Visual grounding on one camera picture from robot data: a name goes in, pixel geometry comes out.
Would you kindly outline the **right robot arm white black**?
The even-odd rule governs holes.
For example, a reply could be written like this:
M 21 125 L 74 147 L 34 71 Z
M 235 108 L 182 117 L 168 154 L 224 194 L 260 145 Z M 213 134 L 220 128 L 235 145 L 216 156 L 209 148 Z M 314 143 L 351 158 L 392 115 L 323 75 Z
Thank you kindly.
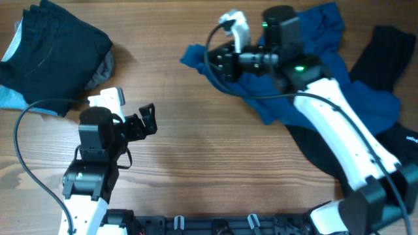
M 215 50 L 206 48 L 209 72 L 225 93 L 243 72 L 269 74 L 279 97 L 316 128 L 337 158 L 351 188 L 342 200 L 327 202 L 304 215 L 304 234 L 373 234 L 403 219 L 411 234 L 410 213 L 417 202 L 417 166 L 402 165 L 366 128 L 344 97 L 322 60 L 304 52 L 300 21 L 290 6 L 263 12 L 264 46 L 251 44 L 244 13 L 230 10 L 218 27 L 231 38 Z

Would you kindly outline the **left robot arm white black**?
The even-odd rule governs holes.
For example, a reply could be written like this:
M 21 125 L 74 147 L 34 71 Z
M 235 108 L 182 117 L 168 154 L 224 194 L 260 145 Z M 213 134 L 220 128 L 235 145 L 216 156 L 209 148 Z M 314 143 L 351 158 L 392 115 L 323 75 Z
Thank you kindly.
M 157 132 L 155 106 L 149 104 L 122 119 L 104 107 L 80 114 L 80 145 L 63 176 L 64 203 L 60 234 L 144 234 L 133 211 L 110 209 L 110 197 L 119 176 L 121 155 L 130 155 L 128 143 Z

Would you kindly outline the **blue polo shirt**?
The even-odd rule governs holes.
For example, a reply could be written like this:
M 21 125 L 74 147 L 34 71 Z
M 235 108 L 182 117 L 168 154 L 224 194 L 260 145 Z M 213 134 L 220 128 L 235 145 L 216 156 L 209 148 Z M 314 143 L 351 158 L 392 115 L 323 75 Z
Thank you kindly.
M 318 5 L 298 13 L 301 36 L 307 54 L 319 56 L 338 81 L 349 105 L 372 134 L 392 127 L 400 115 L 400 101 L 388 91 L 378 91 L 363 82 L 349 78 L 346 64 L 338 54 L 344 21 L 336 3 Z M 279 121 L 284 125 L 314 130 L 311 122 L 301 114 L 289 99 L 274 99 L 278 90 L 268 75 L 244 73 L 236 83 L 228 84 L 231 90 L 245 94 L 251 106 L 266 125 Z

